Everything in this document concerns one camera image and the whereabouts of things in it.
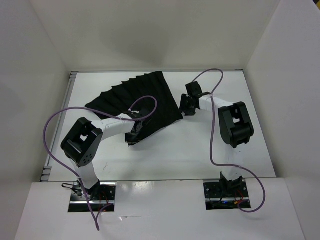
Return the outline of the black pleated skirt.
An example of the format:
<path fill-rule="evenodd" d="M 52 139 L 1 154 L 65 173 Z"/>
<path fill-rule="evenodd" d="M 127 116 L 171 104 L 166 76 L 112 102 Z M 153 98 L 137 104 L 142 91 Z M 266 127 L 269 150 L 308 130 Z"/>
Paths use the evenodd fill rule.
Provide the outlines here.
<path fill-rule="evenodd" d="M 144 130 L 145 139 L 183 119 L 161 71 L 136 76 L 112 86 L 85 107 L 113 116 L 139 110 L 148 110 L 151 113 L 156 108 Z"/>

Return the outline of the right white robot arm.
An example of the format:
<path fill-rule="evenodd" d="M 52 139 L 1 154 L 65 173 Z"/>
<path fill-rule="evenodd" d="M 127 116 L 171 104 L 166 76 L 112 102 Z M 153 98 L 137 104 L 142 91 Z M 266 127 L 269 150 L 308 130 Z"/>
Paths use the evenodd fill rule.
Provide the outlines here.
<path fill-rule="evenodd" d="M 197 81 L 188 83 L 186 94 L 181 95 L 179 110 L 185 116 L 194 116 L 196 109 L 212 113 L 212 128 L 210 135 L 210 161 L 214 166 L 221 167 L 219 191 L 229 197 L 240 187 L 243 177 L 240 169 L 243 164 L 243 146 L 254 135 L 254 127 L 246 104 L 242 101 L 232 103 L 209 92 L 203 92 Z M 218 120 L 218 134 L 223 140 L 226 156 L 221 163 L 213 158 L 213 143 Z"/>

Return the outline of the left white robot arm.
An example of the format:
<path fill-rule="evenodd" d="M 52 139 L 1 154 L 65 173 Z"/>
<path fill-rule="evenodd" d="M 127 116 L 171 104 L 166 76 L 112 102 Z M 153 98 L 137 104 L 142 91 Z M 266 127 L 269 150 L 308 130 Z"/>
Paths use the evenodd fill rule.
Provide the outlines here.
<path fill-rule="evenodd" d="M 102 141 L 124 134 L 124 140 L 133 146 L 144 139 L 143 130 L 152 120 L 144 118 L 145 110 L 130 111 L 116 118 L 90 121 L 85 117 L 79 118 L 63 139 L 60 147 L 67 158 L 72 161 L 78 182 L 82 187 L 81 193 L 88 200 L 99 196 L 101 184 L 98 179 L 93 160 Z"/>

